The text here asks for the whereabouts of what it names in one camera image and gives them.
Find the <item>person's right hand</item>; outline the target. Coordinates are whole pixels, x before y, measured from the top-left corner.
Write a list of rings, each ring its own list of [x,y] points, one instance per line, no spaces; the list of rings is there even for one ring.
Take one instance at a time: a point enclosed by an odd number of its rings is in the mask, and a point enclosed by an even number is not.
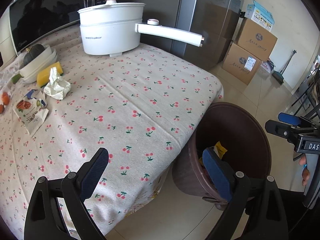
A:
[[[300,160],[299,160],[299,165],[303,166],[303,172],[302,172],[302,185],[306,186],[308,180],[310,179],[310,172],[307,169],[307,164],[306,164],[306,156],[302,155]]]

